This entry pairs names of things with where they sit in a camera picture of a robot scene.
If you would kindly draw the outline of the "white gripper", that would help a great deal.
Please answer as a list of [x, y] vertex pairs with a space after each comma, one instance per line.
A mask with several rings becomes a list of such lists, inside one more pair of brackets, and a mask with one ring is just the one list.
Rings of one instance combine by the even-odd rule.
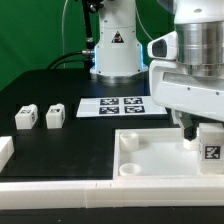
[[181, 111], [177, 119], [186, 140], [197, 137], [189, 114], [224, 122], [224, 68], [220, 76], [198, 77], [188, 75], [185, 67], [174, 61], [153, 60], [149, 84], [157, 105]]

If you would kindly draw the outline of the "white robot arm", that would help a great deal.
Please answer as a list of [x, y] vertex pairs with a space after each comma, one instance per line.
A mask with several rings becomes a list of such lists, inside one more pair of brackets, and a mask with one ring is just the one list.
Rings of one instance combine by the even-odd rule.
[[100, 24], [90, 74], [116, 83], [148, 71], [154, 102], [193, 140], [191, 115], [224, 122], [224, 0], [157, 2], [174, 15], [174, 30], [148, 44], [149, 66], [136, 38], [136, 0], [90, 2]]

